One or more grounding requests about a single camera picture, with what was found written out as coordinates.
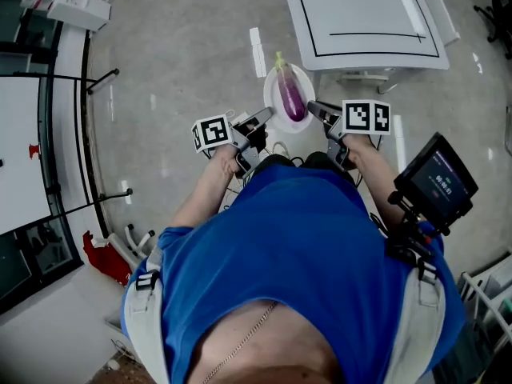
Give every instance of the purple eggplant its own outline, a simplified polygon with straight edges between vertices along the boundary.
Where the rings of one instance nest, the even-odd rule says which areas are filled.
[[[286,115],[292,121],[302,121],[307,114],[307,110],[301,93],[298,90],[294,71],[290,64],[281,57],[281,52],[277,52],[276,55],[275,69],[278,72],[279,93],[281,93],[281,100],[285,107]]]

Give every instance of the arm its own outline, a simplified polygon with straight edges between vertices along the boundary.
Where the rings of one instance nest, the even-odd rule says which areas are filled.
[[[174,214],[171,227],[197,227],[218,212],[226,189],[239,169],[234,160],[236,153],[232,145],[220,146],[215,151],[194,191]]]
[[[343,142],[350,150],[349,160],[359,169],[370,190],[382,221],[389,230],[394,230],[404,215],[402,209],[387,201],[396,190],[393,183],[396,173],[374,148],[367,135],[348,134],[343,137]]]

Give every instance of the gray floor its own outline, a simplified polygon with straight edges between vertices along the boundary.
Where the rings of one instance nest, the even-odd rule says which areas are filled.
[[[391,103],[403,119],[408,160],[436,130],[462,157],[480,191],[473,210],[445,239],[455,275],[484,265],[512,242],[512,158],[502,144],[511,68],[499,43],[487,42],[486,24],[473,11],[473,4],[489,1],[445,0],[462,36],[448,49],[448,71],[425,72],[383,96],[374,82],[340,82],[332,74],[320,92],[328,102]],[[112,82],[112,99],[109,85],[93,96],[94,134],[106,191],[120,189],[125,179],[134,195],[131,205],[112,201],[106,210],[119,233],[129,222],[140,234],[158,233],[206,164],[192,145],[194,121],[230,109],[251,114],[263,108],[264,78],[254,72],[249,28],[260,29],[268,70],[277,50],[300,65],[298,45],[286,0],[113,2],[111,22],[93,39],[91,73],[118,67],[121,74]],[[314,124],[283,139],[292,156],[326,148]],[[392,138],[382,152],[396,164]],[[362,193],[367,200],[364,187]]]

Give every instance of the buckle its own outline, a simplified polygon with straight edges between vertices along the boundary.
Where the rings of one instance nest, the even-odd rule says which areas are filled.
[[[150,270],[146,274],[141,274],[135,281],[136,291],[153,290],[159,276],[158,270]]]
[[[435,266],[425,262],[423,258],[418,259],[417,266],[419,270],[419,280],[434,286],[438,279],[437,269]]]

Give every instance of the hand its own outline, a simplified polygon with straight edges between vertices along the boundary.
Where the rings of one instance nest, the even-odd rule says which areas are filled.
[[[374,144],[366,134],[347,134],[342,138],[343,143],[349,149],[349,160],[356,163],[361,153],[366,150],[374,150]]]
[[[211,159],[211,162],[217,166],[220,166],[225,174],[233,175],[235,172],[240,170],[240,166],[237,164],[234,157],[238,152],[238,148],[231,144],[225,144],[219,146]]]

